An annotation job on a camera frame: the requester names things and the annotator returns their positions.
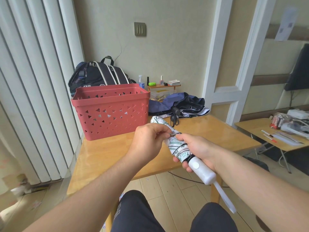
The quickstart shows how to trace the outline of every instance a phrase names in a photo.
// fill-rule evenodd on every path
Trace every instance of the dark shorts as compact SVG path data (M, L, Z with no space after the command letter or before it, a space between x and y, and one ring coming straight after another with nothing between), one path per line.
M136 190L128 191L119 202L111 232L159 231L157 221L145 196ZM231 216L217 203L207 203L191 224L190 232L238 231Z

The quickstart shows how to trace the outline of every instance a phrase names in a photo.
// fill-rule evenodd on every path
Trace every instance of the red plastic basket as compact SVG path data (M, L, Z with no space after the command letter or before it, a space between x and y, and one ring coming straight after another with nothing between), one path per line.
M138 84L81 87L71 99L87 140L135 131L147 123L150 92Z

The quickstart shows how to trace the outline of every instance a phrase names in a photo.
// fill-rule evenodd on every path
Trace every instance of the water bottle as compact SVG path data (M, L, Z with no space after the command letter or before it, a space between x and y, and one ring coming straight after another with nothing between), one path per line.
M139 82L138 82L137 84L139 84L139 86L140 86L141 88L145 89L145 83L142 82L142 80L141 80L142 75L139 75L138 77L139 77Z

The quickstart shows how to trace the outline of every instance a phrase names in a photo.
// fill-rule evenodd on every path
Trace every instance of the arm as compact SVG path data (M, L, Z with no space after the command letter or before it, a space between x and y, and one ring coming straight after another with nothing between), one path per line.
M187 142L190 151L216 171L272 231L308 231L307 192L202 137L176 137ZM192 171L186 162L183 167Z
M138 127L129 151L122 159L24 232L99 231L127 184L157 156L163 140L170 136L167 132L171 130L161 124Z

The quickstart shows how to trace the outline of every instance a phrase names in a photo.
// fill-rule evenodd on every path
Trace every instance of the light switch plate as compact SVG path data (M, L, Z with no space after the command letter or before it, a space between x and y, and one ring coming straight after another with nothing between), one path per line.
M146 36L146 24L134 22L134 34L136 36Z

